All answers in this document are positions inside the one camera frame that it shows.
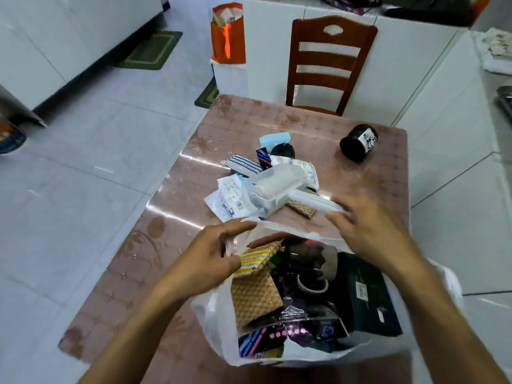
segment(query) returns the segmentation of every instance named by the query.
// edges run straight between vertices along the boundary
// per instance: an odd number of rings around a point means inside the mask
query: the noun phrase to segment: chair
[[[342,32],[331,35],[327,33],[331,25],[338,26]],[[303,109],[342,115],[349,101],[352,90],[377,35],[377,27],[364,25],[340,16],[326,16],[309,20],[294,20],[291,30],[290,65],[288,68],[288,87],[286,105],[293,106],[295,85],[313,85],[343,90],[342,98],[336,112],[311,106],[297,106]],[[299,51],[301,42],[341,44],[360,48],[357,57],[327,53],[322,51]],[[298,65],[335,67],[350,71],[348,78],[319,73],[298,73]]]

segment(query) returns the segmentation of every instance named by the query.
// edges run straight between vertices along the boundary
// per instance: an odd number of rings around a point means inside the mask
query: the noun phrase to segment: person's right hand
[[[390,278],[423,263],[419,248],[400,217],[366,194],[343,195],[332,200],[351,212],[329,212],[349,248]]]

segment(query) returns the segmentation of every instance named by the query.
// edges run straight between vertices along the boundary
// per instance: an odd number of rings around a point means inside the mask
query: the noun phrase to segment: barcode
[[[355,282],[355,295],[363,301],[368,301],[368,291],[366,290],[366,284]]]

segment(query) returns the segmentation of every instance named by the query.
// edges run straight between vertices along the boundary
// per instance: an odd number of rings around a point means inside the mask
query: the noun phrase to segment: orange ribbon
[[[231,23],[227,23],[222,27],[222,33],[224,34],[224,38],[226,39],[226,45],[224,46],[224,51],[226,52],[226,57],[231,59],[231,47],[229,45],[229,29],[231,28]]]

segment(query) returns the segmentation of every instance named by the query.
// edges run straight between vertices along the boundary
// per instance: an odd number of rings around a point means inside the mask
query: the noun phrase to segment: orange shopping bag
[[[211,21],[212,59],[218,63],[245,63],[244,17],[242,4],[232,2],[213,8]]]

